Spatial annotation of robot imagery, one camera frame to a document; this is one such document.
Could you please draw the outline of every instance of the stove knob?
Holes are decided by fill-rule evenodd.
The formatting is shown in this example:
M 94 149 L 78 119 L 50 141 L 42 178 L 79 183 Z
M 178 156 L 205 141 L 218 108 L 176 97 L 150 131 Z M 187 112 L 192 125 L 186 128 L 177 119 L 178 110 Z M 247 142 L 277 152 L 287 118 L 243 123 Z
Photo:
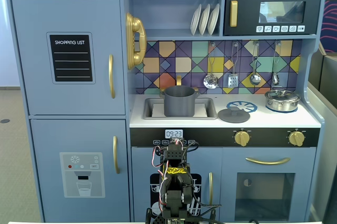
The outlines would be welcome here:
M 249 142 L 250 136 L 245 131 L 239 131 L 235 134 L 234 138 L 235 138 L 235 141 L 237 142 L 237 144 L 240 144 L 241 146 L 244 147 Z
M 294 146 L 299 146 L 299 147 L 302 146 L 304 138 L 305 138 L 304 134 L 299 131 L 294 131 L 291 134 L 289 134 L 289 141 Z

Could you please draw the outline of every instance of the sink basin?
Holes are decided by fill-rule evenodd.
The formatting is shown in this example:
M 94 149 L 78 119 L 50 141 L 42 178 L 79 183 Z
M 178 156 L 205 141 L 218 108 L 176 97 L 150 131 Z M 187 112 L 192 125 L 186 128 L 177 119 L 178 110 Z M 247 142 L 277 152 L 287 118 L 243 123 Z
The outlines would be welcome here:
M 215 120 L 217 113 L 213 100 L 210 98 L 195 99 L 195 114 L 193 117 L 166 117 L 164 115 L 164 99 L 146 99 L 143 119 L 145 120 Z

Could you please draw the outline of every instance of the gold oven handle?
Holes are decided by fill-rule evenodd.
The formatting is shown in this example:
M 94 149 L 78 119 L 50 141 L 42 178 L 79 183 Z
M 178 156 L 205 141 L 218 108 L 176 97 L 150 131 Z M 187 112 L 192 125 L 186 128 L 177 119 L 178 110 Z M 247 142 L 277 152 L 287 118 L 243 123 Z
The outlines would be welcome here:
M 210 204 L 213 203 L 213 173 L 210 172 Z
M 109 83 L 110 83 L 110 92 L 111 97 L 114 99 L 116 97 L 115 87 L 114 87 L 114 79 L 113 79 L 113 64 L 114 64 L 114 57 L 113 55 L 109 55 Z
M 237 26 L 237 1 L 231 1 L 230 26 Z
M 262 165 L 279 165 L 279 164 L 284 164 L 286 162 L 289 162 L 290 161 L 290 158 L 289 157 L 286 157 L 286 158 L 283 158 L 281 159 L 280 161 L 276 161 L 276 162 L 264 162 L 264 161 L 259 161 L 257 159 L 254 159 L 254 158 L 250 158 L 250 157 L 247 157 L 246 160 L 248 162 L 253 162 L 253 163 L 256 163 L 256 164 L 262 164 Z
M 120 169 L 118 168 L 118 160 L 117 160 L 117 136 L 114 136 L 114 164 L 116 174 L 119 174 Z
M 135 51 L 135 33 L 139 33 L 140 51 Z M 126 14 L 126 40 L 127 40 L 127 67 L 131 70 L 134 66 L 143 62 L 146 52 L 146 32 L 142 21 Z

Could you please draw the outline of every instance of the play kitchen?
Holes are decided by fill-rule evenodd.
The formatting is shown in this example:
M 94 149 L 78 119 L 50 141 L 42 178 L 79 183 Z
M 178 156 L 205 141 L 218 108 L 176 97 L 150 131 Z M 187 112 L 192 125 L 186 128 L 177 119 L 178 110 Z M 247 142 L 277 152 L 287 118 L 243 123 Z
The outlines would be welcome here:
M 166 172 L 153 166 L 172 138 L 198 147 L 193 217 L 221 204 L 221 222 L 309 220 L 324 120 L 306 86 L 324 0 L 8 5 L 43 221 L 156 218 Z

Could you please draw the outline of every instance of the white wall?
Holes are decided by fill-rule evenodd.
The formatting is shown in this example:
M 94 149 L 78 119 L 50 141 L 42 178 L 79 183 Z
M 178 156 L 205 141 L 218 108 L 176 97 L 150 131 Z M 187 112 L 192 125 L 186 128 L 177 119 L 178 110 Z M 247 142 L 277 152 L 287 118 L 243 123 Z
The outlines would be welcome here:
M 19 78 L 6 0 L 0 0 L 0 87 L 8 86 L 19 86 Z
M 323 146 L 312 203 L 316 214 L 315 219 L 321 221 L 324 218 L 337 165 L 337 109 L 314 86 L 310 83 L 308 86 L 309 101 L 325 120 Z

